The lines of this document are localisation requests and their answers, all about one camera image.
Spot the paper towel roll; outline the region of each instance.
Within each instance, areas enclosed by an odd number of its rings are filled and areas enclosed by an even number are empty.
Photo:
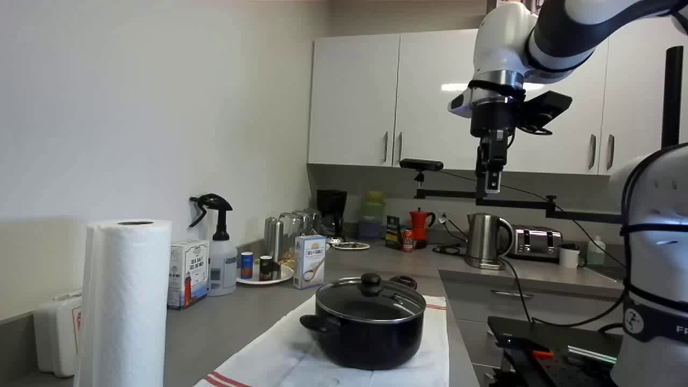
[[[89,227],[77,387],[164,385],[168,270],[168,221]]]

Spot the black cooking pot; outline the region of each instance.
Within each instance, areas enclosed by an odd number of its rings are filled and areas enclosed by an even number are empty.
[[[301,317],[322,352],[346,367],[387,370],[410,362],[424,334],[426,298],[412,278],[344,278],[317,293],[317,317]]]

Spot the pot lid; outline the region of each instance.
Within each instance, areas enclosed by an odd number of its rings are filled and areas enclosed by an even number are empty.
[[[383,281],[374,273],[327,284],[318,290],[317,302],[330,314],[368,324],[405,323],[426,310],[426,298],[407,281]]]

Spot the upper cabinet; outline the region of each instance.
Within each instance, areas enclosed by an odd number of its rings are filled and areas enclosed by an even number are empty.
[[[471,120],[449,113],[474,77],[476,31],[402,34],[396,136],[398,156],[476,167]]]
[[[613,175],[629,161],[662,144],[668,49],[686,37],[668,19],[642,19],[608,39],[602,173]]]
[[[398,41],[396,34],[317,41],[311,164],[391,165]]]
[[[570,77],[536,86],[527,92],[533,98],[547,91],[573,97],[573,105],[558,117],[547,130],[553,136],[530,136],[517,131],[517,141],[510,151],[510,164],[518,173],[553,173],[553,175],[599,175],[602,113],[604,113],[604,66],[606,46],[582,65]]]
[[[449,113],[474,75],[476,31],[318,39],[311,164],[476,165],[471,120]]]
[[[448,170],[474,170],[477,140],[471,138],[471,120],[454,117],[448,105],[474,77],[476,34],[449,31],[317,41],[311,164],[436,160]],[[659,151],[664,54],[684,41],[670,19],[635,21],[563,82],[530,91],[530,98],[555,91],[575,101],[547,124],[553,136],[518,131],[505,170],[613,175]]]

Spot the black spray bottle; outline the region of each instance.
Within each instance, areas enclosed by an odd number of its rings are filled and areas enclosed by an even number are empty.
[[[228,235],[228,211],[233,211],[233,204],[225,199],[218,193],[205,193],[199,197],[192,197],[192,202],[199,206],[199,220],[189,225],[202,221],[206,215],[206,208],[218,211],[218,227],[212,240],[212,280],[209,280],[209,294],[228,294],[236,288],[236,246],[231,240]]]

